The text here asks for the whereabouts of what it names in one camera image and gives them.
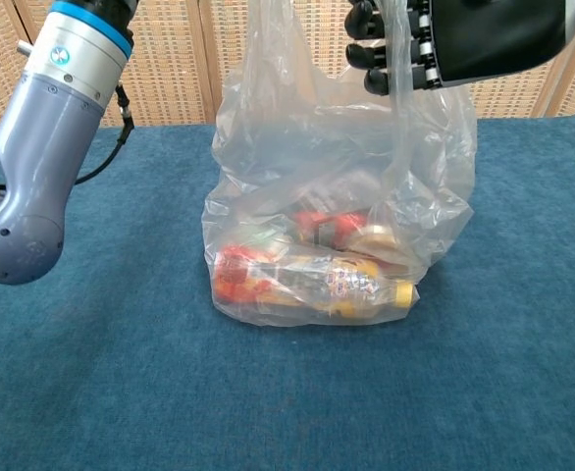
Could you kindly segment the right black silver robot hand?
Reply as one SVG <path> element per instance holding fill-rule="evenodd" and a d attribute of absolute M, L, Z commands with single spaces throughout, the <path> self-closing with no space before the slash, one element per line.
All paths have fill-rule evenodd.
<path fill-rule="evenodd" d="M 575 37 L 575 1 L 403 1 L 400 11 L 416 90 L 528 71 Z"/>

